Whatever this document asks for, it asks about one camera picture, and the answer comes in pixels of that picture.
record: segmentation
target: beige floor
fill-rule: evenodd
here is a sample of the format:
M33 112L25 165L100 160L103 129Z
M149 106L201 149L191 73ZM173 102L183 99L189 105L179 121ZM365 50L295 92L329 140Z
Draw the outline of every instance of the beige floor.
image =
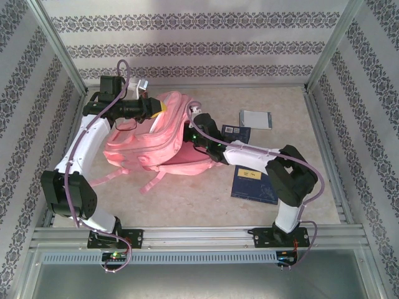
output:
M152 90L156 96L168 90ZM339 224L331 189L299 87L291 88L210 88L179 90L203 104L219 128L238 125L240 109L272 113L272 130L252 130L251 145L283 148L294 145L304 158L323 174L327 181L323 195L310 204L303 219L318 224ZM116 169L98 151L88 179L98 178ZM225 226L270 225L277 206L230 197L234 166L209 169L199 176L167 174L148 194L138 190L155 173L120 176L95 187L99 205L118 216L123 226ZM319 183L314 192L319 190ZM54 226L71 226L69 219L56 217Z

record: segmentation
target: black bracket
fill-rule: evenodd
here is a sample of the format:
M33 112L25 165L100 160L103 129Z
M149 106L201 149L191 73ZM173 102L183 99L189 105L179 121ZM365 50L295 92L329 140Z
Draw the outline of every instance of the black bracket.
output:
M118 234L120 237L128 240L133 249L141 249L143 243L142 229L122 229ZM125 242L115 240L115 238L107 237L96 232L90 231L89 240L87 241L88 249L127 249Z
M297 242L298 247L309 247L309 235L305 227L297 227L290 234L286 234L284 239L276 240L276 229L273 227L256 227L248 230L254 239L255 248L287 248L294 247Z

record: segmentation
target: pink backpack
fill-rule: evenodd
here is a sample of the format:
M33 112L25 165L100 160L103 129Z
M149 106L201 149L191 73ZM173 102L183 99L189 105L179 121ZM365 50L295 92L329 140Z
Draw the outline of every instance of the pink backpack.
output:
M194 176L219 164L196 151L192 143L183 142L183 130L188 122L186 106L193 99L180 92L163 93L156 98L166 104L167 110L142 124L129 120L119 125L109 137L104 155L109 163L121 168L91 181L91 186L143 168L157 171L158 175L140 189L144 194L166 173Z

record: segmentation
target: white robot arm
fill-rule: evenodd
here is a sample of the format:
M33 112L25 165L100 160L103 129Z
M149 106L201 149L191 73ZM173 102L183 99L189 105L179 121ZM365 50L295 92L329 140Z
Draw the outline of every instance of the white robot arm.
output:
M116 234L118 219L97 207L97 195L86 181L85 176L89 173L94 156L103 139L110 133L117 118L134 118L141 123L166 109L161 102L154 98L139 97L138 100L119 101L101 118L97 119L90 129L87 129L87 125L119 93L118 90L114 90L115 86L122 84L121 82L115 84L117 78L120 77L101 77L101 86L104 84L112 88L110 90L101 90L100 88L99 100L88 102L84 108L84 116L77 137L67 154L54 171L44 171L41 177L47 205L52 212L65 217L71 216L63 185L64 176L68 175L69 190L78 219L99 232L113 234ZM199 111L195 113L193 121L202 126L202 130L207 134L219 140L226 140L221 136L209 114ZM76 149L69 173L66 173L67 163L71 162L72 147L83 131L86 133ZM206 153L217 162L241 165L268 174L274 190L279 196L279 212L274 223L276 232L280 235L288 235L298 226L302 201L313 190L317 182L317 176L313 171L292 161L260 153L257 150L261 148L249 146L240 141L228 141L229 146L217 145L214 141L200 137L196 129L189 124L185 126L183 140L206 148ZM267 149L267 151L282 153L285 156L305 161L293 146L286 146L283 149ZM291 167L292 171L288 173L286 169Z

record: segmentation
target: book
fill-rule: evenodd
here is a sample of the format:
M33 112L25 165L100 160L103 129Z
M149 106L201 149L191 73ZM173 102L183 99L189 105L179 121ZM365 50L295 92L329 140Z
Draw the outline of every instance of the book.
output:
M249 143L251 128L242 126L222 126L222 135ZM231 196L267 204L277 204L278 197L274 192L269 176L251 168L236 166L234 171Z

